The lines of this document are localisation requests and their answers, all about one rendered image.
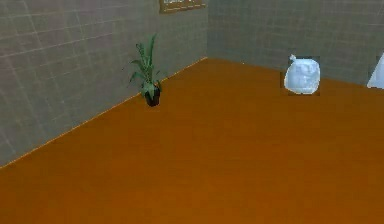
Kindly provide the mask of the green house plant black pot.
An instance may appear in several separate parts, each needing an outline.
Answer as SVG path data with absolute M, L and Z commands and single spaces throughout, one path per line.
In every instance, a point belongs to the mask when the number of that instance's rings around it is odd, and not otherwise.
M 153 34 L 149 40 L 148 47 L 145 47 L 143 43 L 137 43 L 136 48 L 138 50 L 139 59 L 134 59 L 131 64 L 138 66 L 138 71 L 135 71 L 129 81 L 132 82 L 136 78 L 141 79 L 140 93 L 146 100 L 146 103 L 150 107 L 155 107 L 160 103 L 161 96 L 161 82 L 154 79 L 153 71 L 153 50 L 156 40 L 156 34 Z

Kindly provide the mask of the white tied garbage bag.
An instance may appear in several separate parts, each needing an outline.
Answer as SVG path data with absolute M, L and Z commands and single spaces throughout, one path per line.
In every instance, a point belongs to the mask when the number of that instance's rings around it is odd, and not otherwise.
M 291 65 L 284 77 L 284 87 L 295 93 L 309 95 L 318 90 L 320 84 L 320 65 L 309 58 L 297 58 L 291 54 Z

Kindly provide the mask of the white bathroom fixture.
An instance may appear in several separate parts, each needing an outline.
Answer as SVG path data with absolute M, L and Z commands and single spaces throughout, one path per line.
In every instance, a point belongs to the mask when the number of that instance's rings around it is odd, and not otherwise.
M 384 53 L 381 55 L 367 83 L 368 88 L 384 89 Z

